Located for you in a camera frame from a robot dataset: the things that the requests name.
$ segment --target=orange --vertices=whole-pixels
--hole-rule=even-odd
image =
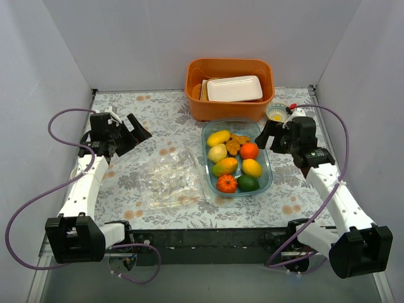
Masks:
[[[240,156],[245,159],[255,159],[258,156],[259,149],[255,143],[246,143],[241,147]]]

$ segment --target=floral tablecloth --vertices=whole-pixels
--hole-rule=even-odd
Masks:
[[[309,104],[311,99],[307,89],[277,88],[273,102]],[[93,109],[104,110],[111,105],[117,107],[121,118],[133,113],[153,136],[126,155],[113,157],[95,206],[95,221],[100,225],[128,220],[133,229],[282,227],[290,220],[310,217],[321,204],[318,193],[293,165],[292,157],[274,154],[269,150],[270,142],[267,151],[273,183],[269,190],[241,198],[215,195],[207,186],[203,170],[201,131],[205,123],[192,118],[183,91],[96,94]],[[305,110],[318,122],[314,109]],[[258,123],[261,129],[265,122],[266,118]],[[317,137],[319,146],[325,146],[319,127]],[[147,210],[136,187],[136,169],[151,157],[183,147],[191,148],[198,159],[208,199],[168,210]],[[334,225],[327,211],[316,221]]]

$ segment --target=glass baking dish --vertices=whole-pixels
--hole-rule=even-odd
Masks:
[[[240,197],[240,196],[250,196],[254,194],[263,193],[268,188],[270,188],[272,184],[272,171],[270,166],[270,160],[268,158],[268,154],[266,150],[259,150],[258,157],[255,159],[262,168],[261,177],[258,178],[259,189],[256,191],[249,191],[243,193],[239,188],[237,188],[235,193],[222,193],[218,191],[216,188],[217,177],[215,177],[212,172],[212,167],[215,165],[212,161],[208,159],[208,152],[210,147],[206,144],[208,137],[217,132],[227,129],[231,133],[235,133],[241,136],[250,137],[250,142],[254,142],[254,140],[259,136],[261,131],[259,130],[258,125],[250,119],[246,118],[228,118],[228,119],[220,119],[209,122],[202,129],[202,150],[203,150],[203,160],[205,162],[206,175],[208,177],[208,184],[212,191],[219,196],[223,197]],[[242,158],[239,153],[235,157],[239,163],[237,170],[232,174],[235,178],[240,177],[243,172],[241,171]]]

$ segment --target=orange container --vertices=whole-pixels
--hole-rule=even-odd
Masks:
[[[202,80],[257,76],[263,90],[263,98],[248,102],[201,101]],[[256,59],[201,58],[190,63],[187,70],[185,94],[189,108],[197,121],[211,121],[231,117],[246,117],[258,122],[275,96],[271,66]]]

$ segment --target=clear plastic bag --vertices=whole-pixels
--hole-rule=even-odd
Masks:
[[[164,210],[206,201],[193,152],[183,148],[141,165],[136,176],[147,210]]]

